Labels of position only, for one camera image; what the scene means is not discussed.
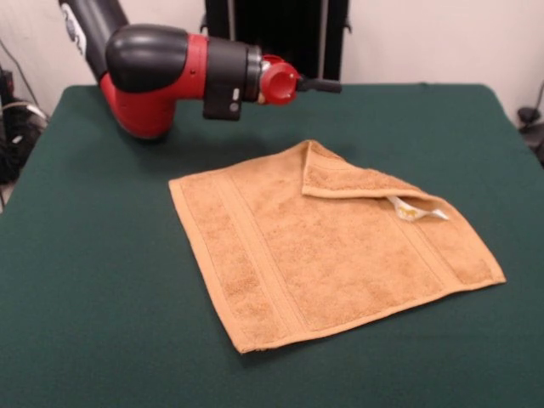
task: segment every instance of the green tablecloth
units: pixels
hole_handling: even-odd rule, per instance
[[[0,406],[544,406],[544,172],[480,86],[350,86],[123,135],[69,88],[0,217]],[[167,181],[317,139],[445,197],[508,283],[239,355]]]

